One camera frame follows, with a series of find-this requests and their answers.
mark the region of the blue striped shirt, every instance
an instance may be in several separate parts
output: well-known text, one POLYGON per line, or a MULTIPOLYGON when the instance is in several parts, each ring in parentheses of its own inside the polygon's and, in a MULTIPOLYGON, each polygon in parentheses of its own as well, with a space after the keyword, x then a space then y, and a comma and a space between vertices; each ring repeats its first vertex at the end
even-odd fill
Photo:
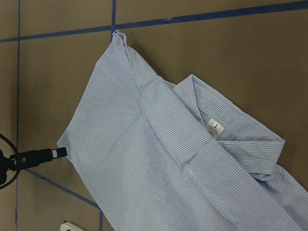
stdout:
POLYGON ((118 31, 58 145, 116 231, 308 230, 284 140, 195 75, 162 79, 118 31))

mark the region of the shirt collar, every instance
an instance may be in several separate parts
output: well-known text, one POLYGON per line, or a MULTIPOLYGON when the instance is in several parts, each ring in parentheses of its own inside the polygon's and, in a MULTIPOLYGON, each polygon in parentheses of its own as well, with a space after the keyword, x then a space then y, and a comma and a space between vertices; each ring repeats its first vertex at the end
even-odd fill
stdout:
POLYGON ((238 124, 246 127, 241 131, 242 141, 217 142, 247 172, 259 180, 273 172, 284 140, 196 76, 190 75, 171 87, 162 78, 156 78, 142 92, 150 123, 180 165, 212 139, 204 128, 200 108, 210 111, 230 131, 239 132, 238 124))

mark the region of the wrinkled fabric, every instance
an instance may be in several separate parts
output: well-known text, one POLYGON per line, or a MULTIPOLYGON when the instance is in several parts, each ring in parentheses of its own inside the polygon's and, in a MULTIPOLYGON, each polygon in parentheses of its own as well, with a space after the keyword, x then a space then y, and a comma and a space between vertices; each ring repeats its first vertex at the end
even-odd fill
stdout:
POLYGON ((118 31, 58 141, 116 231, 308 230, 283 145, 195 75, 162 79, 118 31))

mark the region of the striped shirt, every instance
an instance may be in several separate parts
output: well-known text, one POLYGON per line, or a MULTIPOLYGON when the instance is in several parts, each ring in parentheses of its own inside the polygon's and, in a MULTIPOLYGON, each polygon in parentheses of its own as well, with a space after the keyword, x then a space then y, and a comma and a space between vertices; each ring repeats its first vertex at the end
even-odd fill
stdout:
POLYGON ((308 230, 283 145, 195 75, 162 79, 118 31, 58 141, 116 231, 308 230))

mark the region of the black cable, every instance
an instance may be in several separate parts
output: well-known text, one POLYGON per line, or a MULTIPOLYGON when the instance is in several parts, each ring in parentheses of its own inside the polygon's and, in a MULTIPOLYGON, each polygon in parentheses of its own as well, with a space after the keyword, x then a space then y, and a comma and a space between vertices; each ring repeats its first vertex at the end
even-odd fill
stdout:
POLYGON ((10 184, 13 183, 14 180, 16 180, 16 178, 18 177, 19 173, 20 173, 20 170, 21 170, 21 158, 20 158, 20 155, 19 155, 19 152, 17 150, 17 148, 14 146, 14 144, 8 139, 6 138, 5 136, 3 136, 1 133, 0 133, 0 138, 2 140, 4 140, 14 151, 15 155, 16 155, 16 163, 18 165, 18 169, 16 170, 16 173, 14 175, 14 177, 9 181, 7 182, 6 184, 4 185, 1 185, 0 186, 0 190, 9 186, 10 184))

